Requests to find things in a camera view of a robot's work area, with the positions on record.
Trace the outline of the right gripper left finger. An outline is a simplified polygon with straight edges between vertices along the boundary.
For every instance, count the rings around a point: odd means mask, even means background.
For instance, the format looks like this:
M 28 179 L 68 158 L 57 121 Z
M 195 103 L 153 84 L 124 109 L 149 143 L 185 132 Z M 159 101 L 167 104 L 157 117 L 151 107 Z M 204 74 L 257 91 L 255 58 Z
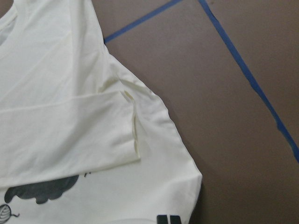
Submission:
M 157 224 L 168 224 L 167 215 L 157 215 Z

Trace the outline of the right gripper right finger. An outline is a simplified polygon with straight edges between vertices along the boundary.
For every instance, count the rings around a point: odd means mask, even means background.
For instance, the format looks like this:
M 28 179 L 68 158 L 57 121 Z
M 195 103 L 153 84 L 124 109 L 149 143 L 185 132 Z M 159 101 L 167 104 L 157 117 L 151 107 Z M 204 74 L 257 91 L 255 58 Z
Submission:
M 181 218 L 179 215 L 170 215 L 171 224 L 182 224 Z

